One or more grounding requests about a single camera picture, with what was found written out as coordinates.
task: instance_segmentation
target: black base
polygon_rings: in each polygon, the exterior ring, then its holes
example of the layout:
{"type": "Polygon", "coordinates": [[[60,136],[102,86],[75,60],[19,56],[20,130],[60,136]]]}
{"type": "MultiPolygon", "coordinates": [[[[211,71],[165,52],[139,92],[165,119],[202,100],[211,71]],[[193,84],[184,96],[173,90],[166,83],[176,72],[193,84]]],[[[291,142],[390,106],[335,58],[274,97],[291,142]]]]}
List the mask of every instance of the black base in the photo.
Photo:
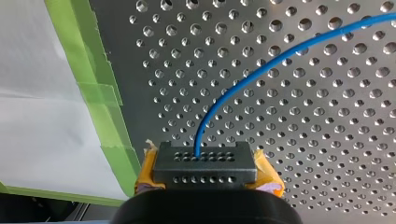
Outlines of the black base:
{"type": "Polygon", "coordinates": [[[257,190],[153,190],[122,205],[112,223],[300,224],[285,201],[257,190]]]}

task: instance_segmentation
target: gray metal surface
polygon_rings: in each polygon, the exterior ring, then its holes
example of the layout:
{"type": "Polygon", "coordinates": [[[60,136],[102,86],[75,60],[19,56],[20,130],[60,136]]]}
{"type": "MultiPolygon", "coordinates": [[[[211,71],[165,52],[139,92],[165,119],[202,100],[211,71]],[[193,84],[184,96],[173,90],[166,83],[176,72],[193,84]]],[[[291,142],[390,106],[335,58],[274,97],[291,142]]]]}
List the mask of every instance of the gray metal surface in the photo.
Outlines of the gray metal surface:
{"type": "Polygon", "coordinates": [[[254,183],[257,169],[247,142],[235,147],[202,147],[201,157],[193,157],[192,147],[160,145],[153,178],[167,189],[241,189],[254,183]]]}
{"type": "MultiPolygon", "coordinates": [[[[280,51],[395,9],[372,0],[172,2],[92,1],[140,158],[147,138],[192,146],[213,99],[280,51]]],[[[263,148],[304,223],[394,223],[395,27],[291,57],[237,93],[204,142],[263,148]]]]}

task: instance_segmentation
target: white paper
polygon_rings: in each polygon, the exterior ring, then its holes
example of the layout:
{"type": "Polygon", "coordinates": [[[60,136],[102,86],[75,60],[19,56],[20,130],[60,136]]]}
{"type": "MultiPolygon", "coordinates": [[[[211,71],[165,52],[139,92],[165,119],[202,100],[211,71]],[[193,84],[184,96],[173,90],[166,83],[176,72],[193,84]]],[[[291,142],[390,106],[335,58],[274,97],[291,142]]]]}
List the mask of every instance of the white paper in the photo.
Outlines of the white paper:
{"type": "Polygon", "coordinates": [[[44,1],[0,1],[0,29],[0,181],[127,199],[44,1]]]}

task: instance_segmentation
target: hole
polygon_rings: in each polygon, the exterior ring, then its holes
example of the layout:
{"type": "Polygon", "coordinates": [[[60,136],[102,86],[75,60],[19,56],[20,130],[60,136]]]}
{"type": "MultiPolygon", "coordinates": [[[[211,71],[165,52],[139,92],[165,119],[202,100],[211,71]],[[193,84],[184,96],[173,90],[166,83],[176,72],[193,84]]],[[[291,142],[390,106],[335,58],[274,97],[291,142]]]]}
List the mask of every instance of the hole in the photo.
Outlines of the hole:
{"type": "Polygon", "coordinates": [[[190,44],[190,40],[187,37],[181,39],[181,45],[187,47],[190,44]]]}
{"type": "Polygon", "coordinates": [[[212,19],[212,13],[205,11],[202,13],[202,19],[204,21],[210,21],[210,19],[212,19]]]}
{"type": "Polygon", "coordinates": [[[301,31],[309,30],[309,28],[311,28],[311,26],[312,26],[312,21],[309,20],[308,18],[304,18],[304,19],[300,20],[300,23],[298,24],[298,28],[301,31]]]}
{"type": "Polygon", "coordinates": [[[244,21],[242,23],[242,31],[246,34],[251,33],[254,30],[253,22],[251,21],[244,21]]]}
{"type": "Polygon", "coordinates": [[[236,18],[239,17],[239,12],[238,12],[237,10],[235,10],[235,9],[232,9],[232,10],[230,10],[230,12],[228,13],[228,17],[229,17],[231,20],[235,20],[236,18]]]}
{"type": "Polygon", "coordinates": [[[358,67],[352,67],[347,71],[349,77],[357,77],[361,74],[361,70],[358,67]]]}
{"type": "Polygon", "coordinates": [[[349,14],[355,14],[359,11],[359,9],[361,9],[361,5],[357,4],[357,3],[352,3],[351,5],[349,5],[349,7],[347,8],[347,12],[349,14]]]}
{"type": "Polygon", "coordinates": [[[372,117],[375,115],[375,110],[372,108],[365,109],[363,112],[363,116],[366,118],[372,117]]]}
{"type": "Polygon", "coordinates": [[[327,91],[326,89],[320,89],[317,91],[317,97],[318,98],[324,98],[326,96],[329,95],[329,91],[327,91]]]}
{"type": "Polygon", "coordinates": [[[137,17],[136,17],[136,16],[130,16],[130,17],[129,17],[129,22],[130,22],[131,24],[135,24],[135,23],[136,23],[136,20],[137,20],[137,17]]]}
{"type": "Polygon", "coordinates": [[[253,0],[241,0],[241,4],[244,7],[247,7],[248,5],[250,5],[250,3],[252,3],[253,0]]]}
{"type": "Polygon", "coordinates": [[[326,14],[326,12],[327,12],[327,7],[326,7],[326,6],[323,6],[323,5],[318,6],[316,12],[317,12],[317,14],[318,14],[319,16],[324,15],[324,14],[326,14]]]}
{"type": "Polygon", "coordinates": [[[188,176],[182,176],[181,177],[181,182],[183,182],[185,184],[189,183],[189,177],[188,176]]]}
{"type": "Polygon", "coordinates": [[[378,59],[376,57],[370,57],[366,60],[366,64],[370,66],[370,65],[375,64],[377,61],[378,61],[378,59]]]}
{"type": "Polygon", "coordinates": [[[380,97],[381,95],[382,95],[382,91],[380,89],[375,89],[375,90],[370,91],[370,98],[375,99],[375,98],[380,97]]]}
{"type": "Polygon", "coordinates": [[[380,8],[382,12],[389,12],[393,9],[394,4],[390,1],[384,2],[380,8]]]}
{"type": "Polygon", "coordinates": [[[270,28],[270,31],[272,31],[272,32],[278,32],[282,29],[282,26],[283,26],[283,24],[281,21],[274,20],[274,21],[271,21],[269,28],[270,28]]]}
{"type": "Polygon", "coordinates": [[[136,2],[136,9],[139,12],[146,12],[147,10],[149,10],[149,4],[146,1],[139,0],[136,2]]]}
{"type": "Polygon", "coordinates": [[[254,49],[251,46],[246,46],[242,49],[242,55],[245,57],[250,57],[254,54],[254,49]]]}
{"type": "Polygon", "coordinates": [[[207,182],[207,177],[206,176],[201,176],[201,183],[206,183],[207,182]]]}
{"type": "Polygon", "coordinates": [[[274,5],[281,3],[283,0],[270,0],[270,2],[274,5]]]}
{"type": "Polygon", "coordinates": [[[386,77],[389,73],[390,70],[387,67],[380,67],[375,71],[377,77],[386,77]]]}
{"type": "Polygon", "coordinates": [[[291,35],[291,34],[285,35],[283,40],[285,41],[285,43],[291,43],[294,40],[294,35],[291,35]]]}
{"type": "Polygon", "coordinates": [[[193,24],[190,28],[190,32],[192,35],[199,35],[202,32],[202,28],[199,24],[193,24]]]}
{"type": "Polygon", "coordinates": [[[324,47],[324,54],[330,56],[332,54],[334,54],[337,51],[337,47],[334,44],[329,44],[326,45],[326,47],[324,47]]]}
{"type": "Polygon", "coordinates": [[[228,182],[229,183],[235,183],[235,181],[236,181],[236,177],[234,177],[234,176],[228,177],[228,182]]]}
{"type": "Polygon", "coordinates": [[[195,175],[193,175],[193,176],[191,177],[191,183],[193,183],[193,184],[198,183],[198,178],[197,178],[195,175]]]}
{"type": "Polygon", "coordinates": [[[360,85],[361,85],[362,88],[366,88],[366,87],[370,86],[370,83],[371,83],[370,80],[364,79],[364,80],[361,81],[360,85]]]}
{"type": "Polygon", "coordinates": [[[343,24],[343,21],[340,18],[333,17],[329,20],[329,23],[327,26],[329,27],[329,29],[335,30],[337,28],[340,28],[342,24],[343,24]]]}
{"type": "Polygon", "coordinates": [[[210,178],[209,178],[209,182],[212,184],[216,183],[217,180],[218,179],[215,176],[210,176],[210,178]]]}
{"type": "Polygon", "coordinates": [[[350,98],[355,95],[355,92],[352,89],[347,89],[343,92],[344,98],[350,98]]]}
{"type": "Polygon", "coordinates": [[[363,43],[359,43],[355,45],[355,47],[353,48],[353,53],[356,55],[360,55],[366,52],[366,50],[367,50],[367,46],[363,43]]]}
{"type": "Polygon", "coordinates": [[[391,54],[396,51],[396,43],[395,42],[390,42],[388,43],[384,49],[383,49],[385,54],[391,54]]]}
{"type": "Polygon", "coordinates": [[[144,34],[146,37],[154,36],[154,30],[152,29],[151,26],[145,26],[145,27],[143,28],[143,34],[144,34]]]}
{"type": "Polygon", "coordinates": [[[218,35],[223,35],[227,32],[227,25],[224,23],[219,22],[218,24],[216,24],[216,33],[218,33],[218,35]]]}
{"type": "Polygon", "coordinates": [[[264,18],[266,15],[267,15],[267,9],[265,9],[265,8],[263,8],[263,7],[257,9],[256,16],[257,16],[258,18],[264,18]]]}
{"type": "Polygon", "coordinates": [[[198,0],[187,0],[186,1],[186,7],[188,9],[196,9],[199,6],[198,0]]]}
{"type": "Polygon", "coordinates": [[[341,57],[337,60],[337,64],[340,66],[345,65],[346,63],[347,63],[347,58],[345,57],[341,57]]]}
{"type": "Polygon", "coordinates": [[[169,36],[174,36],[174,35],[176,35],[176,34],[177,34],[177,28],[176,28],[176,26],[174,26],[174,25],[168,25],[168,26],[166,26],[166,33],[167,33],[169,36]]]}
{"type": "Polygon", "coordinates": [[[225,0],[213,0],[213,6],[215,7],[224,7],[225,0]]]}
{"type": "Polygon", "coordinates": [[[292,17],[297,13],[297,8],[296,7],[288,7],[288,9],[286,9],[286,15],[288,17],[292,17]]]}
{"type": "Polygon", "coordinates": [[[345,42],[351,40],[353,38],[353,34],[352,33],[347,33],[341,36],[341,39],[345,42]]]}
{"type": "Polygon", "coordinates": [[[177,14],[177,20],[179,21],[179,22],[183,22],[184,20],[186,20],[186,15],[184,15],[183,13],[178,13],[177,14]]]}
{"type": "Polygon", "coordinates": [[[265,41],[267,41],[267,37],[265,35],[258,35],[257,38],[256,38],[256,42],[258,44],[262,44],[265,41]]]}
{"type": "Polygon", "coordinates": [[[280,47],[279,46],[272,46],[271,48],[268,49],[268,54],[272,57],[275,57],[280,54],[280,47]]]}
{"type": "Polygon", "coordinates": [[[172,9],[172,7],[173,7],[173,3],[172,3],[171,0],[162,0],[162,1],[161,1],[161,8],[162,8],[164,11],[169,11],[169,10],[172,9]]]}
{"type": "Polygon", "coordinates": [[[375,33],[373,34],[373,40],[378,41],[378,40],[384,38],[384,36],[385,36],[385,32],[383,32],[383,31],[377,31],[377,32],[375,32],[375,33]]]}

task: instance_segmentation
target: wire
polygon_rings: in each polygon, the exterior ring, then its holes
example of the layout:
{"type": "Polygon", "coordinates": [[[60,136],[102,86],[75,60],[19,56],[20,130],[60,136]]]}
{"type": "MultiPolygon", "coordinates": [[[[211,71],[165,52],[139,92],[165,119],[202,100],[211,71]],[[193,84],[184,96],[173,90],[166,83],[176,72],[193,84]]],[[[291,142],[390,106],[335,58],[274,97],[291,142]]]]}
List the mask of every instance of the wire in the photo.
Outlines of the wire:
{"type": "Polygon", "coordinates": [[[199,157],[201,155],[201,140],[204,135],[205,126],[210,121],[210,119],[216,114],[219,110],[221,105],[223,105],[228,99],[230,99],[236,92],[240,91],[241,89],[245,88],[251,81],[255,80],[269,69],[275,67],[277,64],[282,62],[283,60],[292,56],[295,52],[300,50],[308,49],[311,46],[314,46],[318,43],[324,42],[326,40],[332,39],[339,35],[344,35],[355,30],[360,29],[361,27],[371,26],[380,22],[384,21],[393,21],[396,20],[396,13],[388,13],[380,16],[373,16],[368,19],[364,19],[362,21],[356,21],[339,29],[327,32],[322,35],[318,35],[311,39],[306,40],[303,43],[300,43],[291,49],[286,50],[285,52],[279,54],[273,60],[265,64],[264,66],[260,67],[253,73],[251,73],[248,77],[242,79],[238,84],[232,86],[229,90],[227,90],[220,98],[209,108],[207,113],[205,114],[204,118],[202,119],[201,123],[198,126],[198,130],[195,135],[194,139],[194,156],[199,157]]]}

